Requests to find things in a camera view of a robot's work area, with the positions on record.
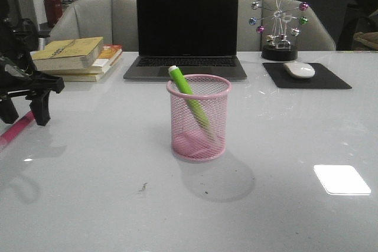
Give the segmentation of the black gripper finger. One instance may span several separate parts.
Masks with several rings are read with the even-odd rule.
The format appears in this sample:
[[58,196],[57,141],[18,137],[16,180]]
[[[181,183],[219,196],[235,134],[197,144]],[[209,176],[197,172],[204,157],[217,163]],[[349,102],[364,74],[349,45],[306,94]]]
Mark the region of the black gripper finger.
[[49,90],[36,90],[26,96],[26,99],[31,101],[30,109],[39,126],[45,126],[50,121],[49,96]]
[[11,99],[1,98],[0,117],[6,124],[13,124],[19,117]]

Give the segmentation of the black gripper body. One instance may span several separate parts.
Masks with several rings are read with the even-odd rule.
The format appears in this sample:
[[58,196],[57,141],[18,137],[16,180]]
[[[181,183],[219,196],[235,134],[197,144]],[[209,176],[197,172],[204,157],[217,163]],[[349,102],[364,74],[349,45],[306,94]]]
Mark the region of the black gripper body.
[[61,77],[38,71],[24,40],[15,35],[8,20],[8,0],[1,0],[1,100],[12,91],[64,89]]

